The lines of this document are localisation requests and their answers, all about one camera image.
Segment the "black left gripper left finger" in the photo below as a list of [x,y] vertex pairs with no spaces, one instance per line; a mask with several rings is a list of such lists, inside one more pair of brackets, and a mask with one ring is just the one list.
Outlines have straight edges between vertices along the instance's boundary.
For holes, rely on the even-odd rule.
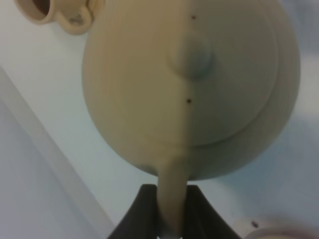
[[143,184],[110,239],[161,239],[157,186]]

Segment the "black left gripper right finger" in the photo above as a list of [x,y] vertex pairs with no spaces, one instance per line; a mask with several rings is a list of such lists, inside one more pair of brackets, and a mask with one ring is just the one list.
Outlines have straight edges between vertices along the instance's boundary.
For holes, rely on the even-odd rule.
[[196,185],[187,187],[182,237],[184,239],[240,239]]

